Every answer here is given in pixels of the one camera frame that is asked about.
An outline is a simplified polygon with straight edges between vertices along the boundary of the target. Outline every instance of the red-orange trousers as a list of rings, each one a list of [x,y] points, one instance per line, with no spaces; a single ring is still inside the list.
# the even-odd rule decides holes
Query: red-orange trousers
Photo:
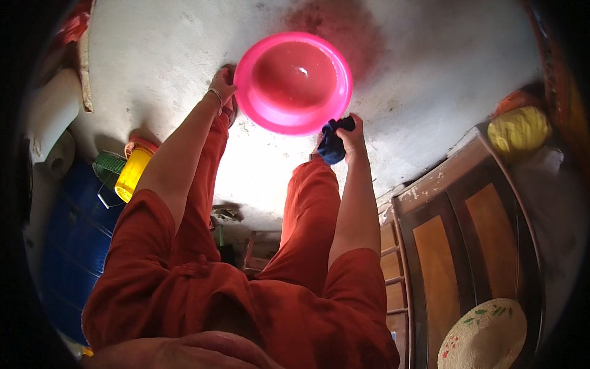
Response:
[[[228,135],[228,118],[222,114],[213,121],[203,147],[169,259],[170,268],[200,254],[210,262],[220,261],[209,231],[209,216]],[[257,279],[304,286],[321,296],[339,207],[338,182],[330,166],[322,158],[299,165],[287,189],[279,251]]]

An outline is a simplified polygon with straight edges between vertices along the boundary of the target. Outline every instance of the silver bangle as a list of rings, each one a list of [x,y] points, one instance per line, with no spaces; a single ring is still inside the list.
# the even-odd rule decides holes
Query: silver bangle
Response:
[[[218,90],[214,89],[213,87],[210,87],[207,90],[207,93],[209,93],[209,91],[213,92],[217,98],[219,99],[219,110],[217,111],[217,116],[221,116],[221,112],[222,112],[222,108],[223,108],[223,99],[221,98],[221,94],[219,93]]]

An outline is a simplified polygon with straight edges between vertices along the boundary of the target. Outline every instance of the woman's right hand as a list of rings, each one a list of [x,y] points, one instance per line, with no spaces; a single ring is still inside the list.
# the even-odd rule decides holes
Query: woman's right hand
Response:
[[[344,159],[347,163],[353,158],[366,158],[367,156],[365,135],[363,134],[363,120],[353,113],[350,116],[355,120],[354,130],[339,128],[335,132],[336,136],[340,137],[344,143],[344,150],[346,151]]]
[[[238,90],[234,84],[228,84],[228,79],[230,79],[230,70],[227,67],[223,67],[217,71],[209,86],[210,89],[213,88],[217,90],[221,95],[221,106],[225,106],[231,101],[231,97]]]

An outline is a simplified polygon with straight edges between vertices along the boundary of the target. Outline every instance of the straw hat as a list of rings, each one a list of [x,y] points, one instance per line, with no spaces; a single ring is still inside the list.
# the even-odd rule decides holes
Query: straw hat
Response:
[[[526,339],[526,317],[515,300],[477,305],[451,328],[438,352],[438,369],[508,369]]]

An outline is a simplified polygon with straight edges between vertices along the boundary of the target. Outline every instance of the stained floor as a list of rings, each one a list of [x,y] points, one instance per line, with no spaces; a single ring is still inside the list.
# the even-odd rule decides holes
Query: stained floor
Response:
[[[122,152],[140,126],[164,140],[224,63],[258,40],[307,31],[353,72],[348,108],[365,120],[377,197],[443,159],[513,90],[539,80],[535,38],[514,0],[101,0],[92,15],[94,115],[73,124],[78,151]],[[240,114],[219,166],[215,201],[241,206],[249,230],[279,230],[291,171],[314,137],[270,133]],[[346,165],[334,167],[340,190]]]

